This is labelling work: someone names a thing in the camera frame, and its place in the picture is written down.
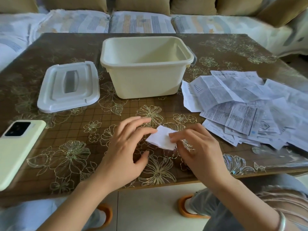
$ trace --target hand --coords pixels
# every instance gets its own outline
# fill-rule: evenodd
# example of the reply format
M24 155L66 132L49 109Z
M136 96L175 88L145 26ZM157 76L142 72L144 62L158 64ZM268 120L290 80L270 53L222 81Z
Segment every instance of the hand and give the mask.
M211 190L224 186L233 177L227 170L218 141L200 123L169 134L179 154L195 176ZM189 152L181 142L186 139L195 149Z
M136 129L150 121L151 118L130 117L116 128L106 155L90 177L102 184L104 189L108 188L107 193L136 179L147 165L149 151L144 152L136 163L133 162L133 153L144 135L157 132L153 128Z

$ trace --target orange slipper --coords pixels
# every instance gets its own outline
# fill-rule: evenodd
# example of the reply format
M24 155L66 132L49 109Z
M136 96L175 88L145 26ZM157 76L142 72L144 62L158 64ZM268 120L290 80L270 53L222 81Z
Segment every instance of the orange slipper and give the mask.
M209 219L210 218L209 216L201 216L201 215L198 215L198 214L190 214L186 211L185 201L187 199L190 199L191 197L193 197L193 194L186 195L186 196L184 196L184 197L182 197L178 200L178 207L179 207L179 212L181 213L181 215L184 216L184 217L187 217L187 218Z
M101 227L87 229L87 231L101 230L102 228L105 228L106 226L108 226L112 220L112 208L108 204L99 204L97 206L97 209L100 211L103 211L106 214L105 223L103 223Z

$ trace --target pale yellow phone case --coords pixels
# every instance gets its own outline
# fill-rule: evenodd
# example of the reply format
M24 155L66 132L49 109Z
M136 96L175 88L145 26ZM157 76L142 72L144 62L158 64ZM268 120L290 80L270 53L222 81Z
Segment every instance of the pale yellow phone case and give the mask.
M21 122L27 122L23 125L30 123L21 136L6 136L12 133L9 130L15 123ZM10 185L45 126L42 120L19 120L13 122L0 137L0 191Z

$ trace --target silver bracelet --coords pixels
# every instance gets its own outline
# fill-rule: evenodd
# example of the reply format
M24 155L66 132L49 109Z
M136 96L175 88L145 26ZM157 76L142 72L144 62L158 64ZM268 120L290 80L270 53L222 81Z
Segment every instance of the silver bracelet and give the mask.
M278 213L280 216L280 223L279 223L278 231L284 231L286 228L286 217L281 211L278 211Z

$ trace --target table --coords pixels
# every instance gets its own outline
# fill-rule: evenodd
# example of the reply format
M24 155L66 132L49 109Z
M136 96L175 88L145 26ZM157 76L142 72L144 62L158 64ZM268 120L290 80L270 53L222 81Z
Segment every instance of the table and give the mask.
M308 92L308 81L297 71L274 57L243 34L156 34L181 38L198 57L195 66L186 69L185 81L210 70L257 71L298 90ZM114 128L130 116L151 116L151 126L163 124L182 130L187 124L202 123L199 113L183 106L181 88L177 94L162 97L122 100L117 97L109 74L100 66L103 40L110 37L150 36L150 34L43 34L0 73L0 132L14 120L44 120L46 129L29 153L11 185L0 192L0 204L49 198L70 193L88 178L101 162ZM101 97L93 105L45 114L36 102L48 67L93 61L98 68ZM281 172L308 171L305 152L288 147L274 152L247 144L233 147L218 138L229 171L236 177ZM138 144L134 160L150 150L144 172L125 188L146 188L196 182L177 151L158 149L147 142Z

